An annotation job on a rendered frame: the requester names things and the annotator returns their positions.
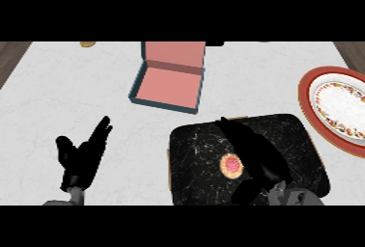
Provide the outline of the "red rimmed floral plate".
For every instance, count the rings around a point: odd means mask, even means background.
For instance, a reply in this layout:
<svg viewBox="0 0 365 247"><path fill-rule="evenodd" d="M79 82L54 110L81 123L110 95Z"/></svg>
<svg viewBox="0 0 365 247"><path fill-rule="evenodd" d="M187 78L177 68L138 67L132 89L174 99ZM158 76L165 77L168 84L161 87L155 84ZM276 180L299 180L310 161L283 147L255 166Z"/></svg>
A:
<svg viewBox="0 0 365 247"><path fill-rule="evenodd" d="M299 81L298 101L323 139L365 158L365 74L339 67L311 69Z"/></svg>

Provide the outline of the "open pink teal box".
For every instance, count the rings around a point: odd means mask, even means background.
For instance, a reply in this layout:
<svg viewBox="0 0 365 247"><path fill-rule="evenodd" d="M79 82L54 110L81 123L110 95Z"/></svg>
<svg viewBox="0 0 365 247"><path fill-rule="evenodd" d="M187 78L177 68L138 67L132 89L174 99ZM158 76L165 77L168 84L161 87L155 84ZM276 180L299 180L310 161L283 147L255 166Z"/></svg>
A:
<svg viewBox="0 0 365 247"><path fill-rule="evenodd" d="M205 42L143 41L141 66L128 93L132 103L197 113Z"/></svg>

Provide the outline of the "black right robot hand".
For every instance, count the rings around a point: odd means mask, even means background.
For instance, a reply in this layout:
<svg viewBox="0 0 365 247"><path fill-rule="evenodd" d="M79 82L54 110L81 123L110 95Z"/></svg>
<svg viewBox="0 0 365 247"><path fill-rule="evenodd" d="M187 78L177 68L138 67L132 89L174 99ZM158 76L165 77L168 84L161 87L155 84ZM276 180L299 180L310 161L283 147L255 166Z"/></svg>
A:
<svg viewBox="0 0 365 247"><path fill-rule="evenodd" d="M283 191L292 178L283 156L267 139L242 123L221 118L215 121L224 138L233 146L249 179L243 180L230 201L246 206L264 192L271 206L282 206Z"/></svg>

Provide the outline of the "black marble tray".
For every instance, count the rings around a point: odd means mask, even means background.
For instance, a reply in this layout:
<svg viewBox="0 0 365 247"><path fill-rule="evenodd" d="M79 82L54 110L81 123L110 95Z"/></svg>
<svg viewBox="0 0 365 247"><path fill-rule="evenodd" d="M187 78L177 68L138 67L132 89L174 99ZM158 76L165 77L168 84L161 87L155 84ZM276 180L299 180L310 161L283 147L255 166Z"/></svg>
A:
<svg viewBox="0 0 365 247"><path fill-rule="evenodd" d="M325 197L330 184L325 167L299 119L291 114L239 118L279 150L288 163L292 188ZM227 178L220 171L221 157L233 152L214 123L177 127L169 134L169 170L172 204L227 206L236 187L249 178Z"/></svg>

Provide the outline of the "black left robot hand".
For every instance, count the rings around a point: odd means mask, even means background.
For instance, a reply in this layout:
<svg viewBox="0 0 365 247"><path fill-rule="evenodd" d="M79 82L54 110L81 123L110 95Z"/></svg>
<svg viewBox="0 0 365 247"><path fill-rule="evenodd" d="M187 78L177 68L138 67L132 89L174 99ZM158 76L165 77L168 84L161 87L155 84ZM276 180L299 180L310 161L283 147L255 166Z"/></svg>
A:
<svg viewBox="0 0 365 247"><path fill-rule="evenodd" d="M62 191L66 191L72 187L78 187L81 190L90 187L101 162L110 129L109 117L103 117L88 140L81 143L79 147L73 146L64 136L56 138L59 163L63 167Z"/></svg>

